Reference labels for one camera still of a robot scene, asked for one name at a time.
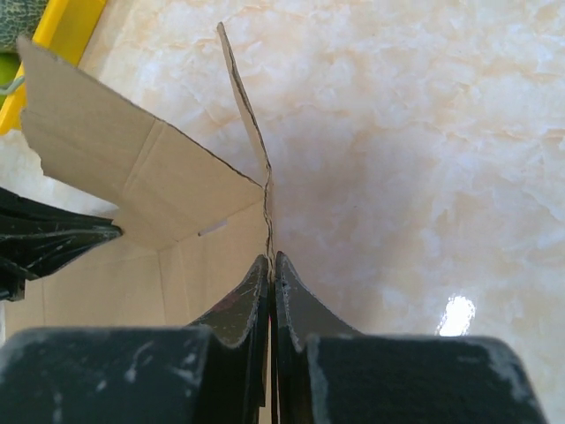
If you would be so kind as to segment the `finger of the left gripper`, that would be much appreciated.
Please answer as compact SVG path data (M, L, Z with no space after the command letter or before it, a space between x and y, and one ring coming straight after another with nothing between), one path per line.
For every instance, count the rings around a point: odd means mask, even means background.
M108 218L87 216L1 190L1 299L25 297L26 282L56 273L91 249L118 239Z

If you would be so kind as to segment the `brown cardboard box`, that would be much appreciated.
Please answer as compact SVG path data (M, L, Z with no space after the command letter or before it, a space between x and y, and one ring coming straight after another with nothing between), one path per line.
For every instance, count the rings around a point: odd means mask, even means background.
M6 332L186 325L266 252L265 181L76 71L71 109L23 133L49 177L117 206L123 235L34 284Z

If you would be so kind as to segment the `green lime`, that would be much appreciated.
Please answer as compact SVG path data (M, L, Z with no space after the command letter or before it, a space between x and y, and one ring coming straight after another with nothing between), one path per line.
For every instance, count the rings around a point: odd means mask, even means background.
M4 104L6 97L13 94L23 84L24 77L16 77L19 67L18 54L1 54L1 104Z

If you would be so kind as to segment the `green melon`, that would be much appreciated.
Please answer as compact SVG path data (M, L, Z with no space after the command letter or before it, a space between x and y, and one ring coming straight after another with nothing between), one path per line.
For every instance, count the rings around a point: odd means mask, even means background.
M1 0L1 52L14 53L20 35L31 38L48 0Z

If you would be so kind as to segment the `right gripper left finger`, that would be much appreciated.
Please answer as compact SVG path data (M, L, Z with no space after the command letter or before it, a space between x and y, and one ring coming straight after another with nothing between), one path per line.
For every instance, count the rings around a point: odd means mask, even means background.
M265 403L267 272L183 327L36 328L1 350L4 423L255 423Z

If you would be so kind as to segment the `yellow plastic tray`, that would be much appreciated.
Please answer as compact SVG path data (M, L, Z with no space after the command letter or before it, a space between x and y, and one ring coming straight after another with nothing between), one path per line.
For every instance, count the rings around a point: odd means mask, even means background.
M48 1L33 37L19 38L17 79L22 83L5 96L1 133L26 132L34 113L44 118L66 112L69 91L77 83L76 67L86 52L106 6L105 1Z

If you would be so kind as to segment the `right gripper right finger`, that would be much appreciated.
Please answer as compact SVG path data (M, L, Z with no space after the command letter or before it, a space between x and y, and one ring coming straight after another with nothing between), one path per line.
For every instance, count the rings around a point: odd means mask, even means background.
M492 337L369 336L275 262L282 423L540 423L524 366Z

